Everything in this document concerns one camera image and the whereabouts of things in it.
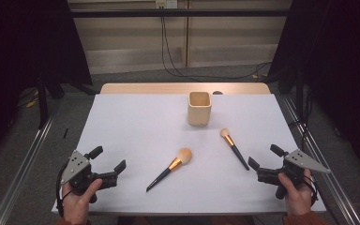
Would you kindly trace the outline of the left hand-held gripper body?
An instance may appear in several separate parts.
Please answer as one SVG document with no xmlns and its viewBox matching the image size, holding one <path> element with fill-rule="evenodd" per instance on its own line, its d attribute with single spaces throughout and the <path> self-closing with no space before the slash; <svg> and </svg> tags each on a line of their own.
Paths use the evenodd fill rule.
<svg viewBox="0 0 360 225">
<path fill-rule="evenodd" d="M 88 158 L 89 153 L 82 155 L 79 151 L 74 150 L 67 161 L 63 173 L 60 175 L 60 185 L 70 184 L 72 190 L 77 195 L 83 195 L 96 179 L 102 180 L 102 185 L 99 189 L 117 186 L 119 173 L 115 171 L 105 173 L 92 172 L 92 159 Z"/>
</svg>

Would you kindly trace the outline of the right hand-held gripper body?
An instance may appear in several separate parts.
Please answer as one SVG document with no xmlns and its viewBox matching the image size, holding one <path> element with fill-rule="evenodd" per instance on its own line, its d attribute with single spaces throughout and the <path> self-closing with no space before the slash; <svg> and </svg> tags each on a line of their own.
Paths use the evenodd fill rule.
<svg viewBox="0 0 360 225">
<path fill-rule="evenodd" d="M 282 158 L 283 165 L 281 168 L 272 170 L 262 168 L 260 166 L 260 169 L 256 172 L 259 182 L 277 186 L 276 197 L 280 200 L 282 200 L 287 194 L 287 189 L 280 183 L 278 179 L 279 173 L 285 173 L 291 179 L 292 183 L 297 187 L 298 185 L 305 182 L 305 169 L 320 173 L 331 172 L 330 169 L 327 169 L 318 161 L 299 149 L 296 149 L 291 153 L 286 152 L 286 155 Z"/>
</svg>

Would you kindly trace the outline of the small makeup brush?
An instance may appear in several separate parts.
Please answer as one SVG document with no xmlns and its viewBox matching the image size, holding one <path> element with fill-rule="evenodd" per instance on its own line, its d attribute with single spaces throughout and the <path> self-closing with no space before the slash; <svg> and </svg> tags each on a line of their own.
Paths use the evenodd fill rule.
<svg viewBox="0 0 360 225">
<path fill-rule="evenodd" d="M 233 139 L 230 136 L 230 131 L 227 128 L 223 128 L 220 131 L 220 136 L 226 141 L 226 143 L 231 147 L 233 153 L 236 155 L 236 157 L 239 159 L 239 161 L 241 162 L 241 164 L 246 168 L 246 170 L 249 170 L 249 166 L 247 165 L 245 159 L 243 158 L 243 156 L 241 155 L 241 153 L 239 152 L 237 146 L 235 145 Z"/>
</svg>

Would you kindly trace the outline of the large makeup brush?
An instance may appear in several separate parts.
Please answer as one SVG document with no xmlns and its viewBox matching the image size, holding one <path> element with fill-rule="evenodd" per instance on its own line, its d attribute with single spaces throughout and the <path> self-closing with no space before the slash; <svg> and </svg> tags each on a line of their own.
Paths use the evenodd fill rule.
<svg viewBox="0 0 360 225">
<path fill-rule="evenodd" d="M 167 175 L 178 168 L 180 165 L 187 164 L 192 158 L 192 152 L 189 148 L 182 148 L 179 150 L 176 158 L 170 165 L 146 188 L 146 191 L 152 189 L 156 184 L 162 181 Z"/>
</svg>

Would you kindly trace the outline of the beige square brush holder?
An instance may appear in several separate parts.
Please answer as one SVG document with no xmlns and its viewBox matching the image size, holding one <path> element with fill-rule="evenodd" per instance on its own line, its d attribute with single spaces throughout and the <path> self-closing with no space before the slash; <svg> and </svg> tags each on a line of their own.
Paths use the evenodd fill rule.
<svg viewBox="0 0 360 225">
<path fill-rule="evenodd" d="M 206 126 L 212 108 L 211 96 L 207 92 L 190 92 L 188 95 L 187 121 L 192 126 Z"/>
</svg>

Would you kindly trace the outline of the person's right hand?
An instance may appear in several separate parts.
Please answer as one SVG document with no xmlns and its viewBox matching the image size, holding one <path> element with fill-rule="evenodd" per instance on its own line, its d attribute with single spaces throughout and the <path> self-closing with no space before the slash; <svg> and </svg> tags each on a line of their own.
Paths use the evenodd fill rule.
<svg viewBox="0 0 360 225">
<path fill-rule="evenodd" d="M 311 211 L 312 191 L 308 187 L 310 185 L 310 176 L 310 170 L 304 170 L 304 179 L 307 183 L 300 184 L 297 187 L 285 173 L 282 172 L 277 176 L 280 183 L 288 191 L 285 196 L 285 206 L 288 216 L 302 216 Z"/>
</svg>

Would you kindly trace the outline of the person's left hand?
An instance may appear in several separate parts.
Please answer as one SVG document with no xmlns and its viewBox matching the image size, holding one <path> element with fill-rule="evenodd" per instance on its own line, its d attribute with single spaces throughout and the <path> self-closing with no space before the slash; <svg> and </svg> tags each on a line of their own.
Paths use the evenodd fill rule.
<svg viewBox="0 0 360 225">
<path fill-rule="evenodd" d="M 72 191 L 70 184 L 63 186 L 63 200 L 64 218 L 66 221 L 86 221 L 89 213 L 89 202 L 93 195 L 98 191 L 102 185 L 102 180 L 95 180 L 83 195 L 78 196 Z"/>
</svg>

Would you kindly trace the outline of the white table mat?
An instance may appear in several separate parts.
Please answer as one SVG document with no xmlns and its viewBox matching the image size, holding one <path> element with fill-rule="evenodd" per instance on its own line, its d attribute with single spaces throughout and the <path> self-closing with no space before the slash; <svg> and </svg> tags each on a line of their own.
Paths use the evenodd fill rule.
<svg viewBox="0 0 360 225">
<path fill-rule="evenodd" d="M 78 142 L 85 154 L 97 146 L 96 173 L 127 167 L 116 187 L 98 192 L 94 214 L 132 216 L 196 216 L 282 213 L 276 187 L 261 183 L 246 170 L 220 131 L 227 128 L 244 159 L 277 169 L 276 144 L 292 152 L 297 145 L 272 95 L 214 95 L 205 127 L 188 123 L 185 95 L 96 96 Z M 152 189 L 146 188 L 170 165 L 182 148 L 192 158 Z"/>
</svg>

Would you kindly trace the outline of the black metal stand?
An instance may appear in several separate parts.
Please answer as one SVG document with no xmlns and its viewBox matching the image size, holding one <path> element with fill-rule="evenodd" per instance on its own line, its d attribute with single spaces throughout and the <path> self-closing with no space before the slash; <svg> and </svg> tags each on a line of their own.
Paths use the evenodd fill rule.
<svg viewBox="0 0 360 225">
<path fill-rule="evenodd" d="M 40 73 L 37 78 L 37 91 L 39 103 L 39 128 L 43 128 L 49 118 L 46 87 L 43 81 L 43 74 Z"/>
</svg>

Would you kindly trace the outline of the yellow tape strip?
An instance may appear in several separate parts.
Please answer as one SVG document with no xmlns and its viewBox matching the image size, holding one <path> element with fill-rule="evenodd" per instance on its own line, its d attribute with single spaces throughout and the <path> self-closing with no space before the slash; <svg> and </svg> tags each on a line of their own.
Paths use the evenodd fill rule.
<svg viewBox="0 0 360 225">
<path fill-rule="evenodd" d="M 25 104 L 25 107 L 26 108 L 33 107 L 38 102 L 38 96 L 39 96 L 39 91 L 36 91 L 33 97 Z"/>
</svg>

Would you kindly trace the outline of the wooden table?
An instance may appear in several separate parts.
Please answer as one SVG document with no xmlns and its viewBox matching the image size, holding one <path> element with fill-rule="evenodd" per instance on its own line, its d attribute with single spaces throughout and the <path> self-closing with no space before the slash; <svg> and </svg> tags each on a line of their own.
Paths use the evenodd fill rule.
<svg viewBox="0 0 360 225">
<path fill-rule="evenodd" d="M 146 82 L 105 83 L 101 94 L 188 94 L 190 92 L 224 95 L 270 94 L 262 82 Z"/>
</svg>

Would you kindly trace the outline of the black curtain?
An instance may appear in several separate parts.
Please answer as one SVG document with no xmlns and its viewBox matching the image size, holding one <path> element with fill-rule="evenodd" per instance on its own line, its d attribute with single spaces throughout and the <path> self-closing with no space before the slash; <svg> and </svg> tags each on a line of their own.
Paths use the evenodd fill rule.
<svg viewBox="0 0 360 225">
<path fill-rule="evenodd" d="M 312 91 L 360 159 L 360 0 L 292 0 L 268 78 Z"/>
<path fill-rule="evenodd" d="M 92 83 L 68 0 L 0 0 L 0 140 L 39 81 Z"/>
</svg>

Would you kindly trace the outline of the black horizontal bar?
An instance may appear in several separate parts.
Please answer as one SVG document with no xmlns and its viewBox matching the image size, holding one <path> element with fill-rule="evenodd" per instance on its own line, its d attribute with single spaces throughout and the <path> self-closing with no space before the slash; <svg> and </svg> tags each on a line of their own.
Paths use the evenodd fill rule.
<svg viewBox="0 0 360 225">
<path fill-rule="evenodd" d="M 283 17 L 289 9 L 72 9 L 74 18 L 125 17 Z"/>
</svg>

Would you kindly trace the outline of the aluminium floor rail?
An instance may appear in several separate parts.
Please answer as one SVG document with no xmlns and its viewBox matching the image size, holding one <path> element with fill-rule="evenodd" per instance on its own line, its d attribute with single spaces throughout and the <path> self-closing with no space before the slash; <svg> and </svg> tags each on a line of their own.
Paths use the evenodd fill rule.
<svg viewBox="0 0 360 225">
<path fill-rule="evenodd" d="M 49 134 L 53 119 L 57 115 L 60 104 L 60 101 L 53 104 L 51 114 L 47 117 L 42 127 L 37 130 L 36 136 L 28 148 L 20 168 L 16 172 L 10 187 L 0 202 L 0 225 L 6 225 L 8 221 L 10 213 L 21 194 L 24 183 L 38 156 L 38 152 Z"/>
<path fill-rule="evenodd" d="M 308 126 L 297 114 L 293 100 L 285 96 L 280 97 L 278 101 L 288 119 L 298 146 L 313 159 L 317 159 L 323 166 L 331 170 L 322 149 L 309 131 Z M 332 170 L 330 173 L 314 172 L 313 179 L 318 186 L 321 195 L 320 200 L 336 225 L 360 225 L 360 217 L 355 207 Z"/>
</svg>

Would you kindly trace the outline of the white wall socket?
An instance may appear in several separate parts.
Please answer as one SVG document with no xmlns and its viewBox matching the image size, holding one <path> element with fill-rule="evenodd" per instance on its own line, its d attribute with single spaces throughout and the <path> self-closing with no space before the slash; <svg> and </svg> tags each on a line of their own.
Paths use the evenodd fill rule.
<svg viewBox="0 0 360 225">
<path fill-rule="evenodd" d="M 178 1 L 177 0 L 156 0 L 156 8 L 158 9 L 177 9 Z"/>
</svg>

